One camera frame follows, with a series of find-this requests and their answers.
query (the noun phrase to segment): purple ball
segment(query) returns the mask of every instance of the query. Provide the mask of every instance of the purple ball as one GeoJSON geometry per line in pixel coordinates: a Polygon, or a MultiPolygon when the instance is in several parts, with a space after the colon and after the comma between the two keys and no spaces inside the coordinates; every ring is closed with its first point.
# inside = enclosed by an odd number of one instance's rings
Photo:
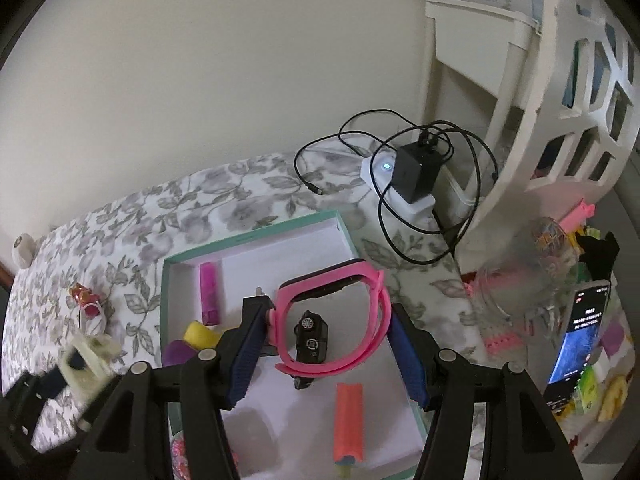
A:
{"type": "Polygon", "coordinates": [[[162,352],[162,366],[181,365],[198,354],[182,339],[171,341],[162,352]]]}

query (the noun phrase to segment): table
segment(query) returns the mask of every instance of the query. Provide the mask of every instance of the table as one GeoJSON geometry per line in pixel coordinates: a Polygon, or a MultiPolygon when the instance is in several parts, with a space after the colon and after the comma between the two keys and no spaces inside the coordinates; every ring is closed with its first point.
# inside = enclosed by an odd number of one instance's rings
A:
{"type": "MultiPolygon", "coordinates": [[[[369,153],[375,148],[359,145],[369,153]]],[[[417,267],[392,252],[378,225],[378,198],[359,177],[362,159],[337,140],[307,150],[300,168],[321,187],[322,196],[300,184],[292,160],[291,153],[275,153],[198,171],[108,203],[42,238],[31,267],[18,272],[12,289],[2,345],[2,390],[25,368],[38,373],[54,366],[76,330],[78,306],[68,294],[76,281],[100,294],[106,332],[122,344],[114,370],[124,373],[139,360],[158,366],[164,258],[324,209],[341,212],[356,248],[386,269],[392,299],[404,304],[418,328],[430,330],[441,347],[472,362],[487,362],[453,259],[417,267]]],[[[410,234],[391,216],[386,220],[396,246],[410,256],[426,259],[446,248],[442,236],[410,234]]],[[[79,408],[68,390],[49,401],[34,446],[44,450],[68,439],[79,408]]],[[[467,479],[479,475],[484,420],[484,407],[478,405],[467,479]]]]}

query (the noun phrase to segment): white power strip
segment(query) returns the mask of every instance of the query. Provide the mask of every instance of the white power strip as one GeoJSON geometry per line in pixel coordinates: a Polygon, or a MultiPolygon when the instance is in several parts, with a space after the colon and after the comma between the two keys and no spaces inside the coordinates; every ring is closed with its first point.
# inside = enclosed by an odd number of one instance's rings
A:
{"type": "MultiPolygon", "coordinates": [[[[373,175],[380,192],[384,191],[385,187],[391,181],[395,163],[396,154],[390,150],[381,151],[376,155],[376,160],[373,166],[373,175]]],[[[369,169],[370,164],[371,157],[365,158],[362,161],[362,166],[360,167],[360,178],[364,180],[367,186],[375,191],[376,189],[373,187],[371,180],[371,172],[369,169]]],[[[436,203],[436,199],[434,199],[433,195],[428,194],[420,200],[409,204],[395,189],[393,189],[393,187],[386,192],[385,201],[404,220],[417,226],[420,226],[419,224],[421,222],[426,223],[426,221],[431,218],[433,206],[436,203]]]]}

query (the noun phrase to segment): purple object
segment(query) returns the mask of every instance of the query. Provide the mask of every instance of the purple object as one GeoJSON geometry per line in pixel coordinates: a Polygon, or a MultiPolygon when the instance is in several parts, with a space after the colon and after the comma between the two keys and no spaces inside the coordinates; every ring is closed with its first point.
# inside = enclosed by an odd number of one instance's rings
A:
{"type": "Polygon", "coordinates": [[[207,326],[220,324],[216,266],[212,262],[206,262],[200,266],[200,304],[202,324],[207,326]]]}
{"type": "Polygon", "coordinates": [[[625,329],[622,328],[622,325],[618,322],[617,319],[614,319],[609,323],[605,333],[602,335],[600,339],[600,344],[604,348],[604,351],[607,353],[607,356],[612,357],[613,355],[618,353],[620,350],[620,345],[622,345],[622,340],[625,338],[625,329]]]}
{"type": "Polygon", "coordinates": [[[162,352],[162,366],[184,364],[197,354],[198,352],[187,345],[182,339],[171,341],[162,352]]]}

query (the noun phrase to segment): blue gripper pad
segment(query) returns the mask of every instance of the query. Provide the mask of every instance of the blue gripper pad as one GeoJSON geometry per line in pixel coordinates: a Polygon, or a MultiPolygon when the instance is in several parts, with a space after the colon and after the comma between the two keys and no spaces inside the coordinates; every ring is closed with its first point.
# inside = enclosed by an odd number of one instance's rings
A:
{"type": "Polygon", "coordinates": [[[231,407],[246,395],[262,345],[267,337],[266,313],[273,306],[268,296],[244,298],[242,322],[227,330],[216,349],[220,349],[221,369],[226,375],[226,400],[231,407]]]}
{"type": "Polygon", "coordinates": [[[398,363],[398,369],[402,375],[404,387],[409,393],[409,398],[415,400],[420,408],[424,410],[429,403],[424,367],[395,313],[391,315],[391,323],[389,324],[388,332],[386,332],[386,338],[389,340],[396,363],[398,363]]]}

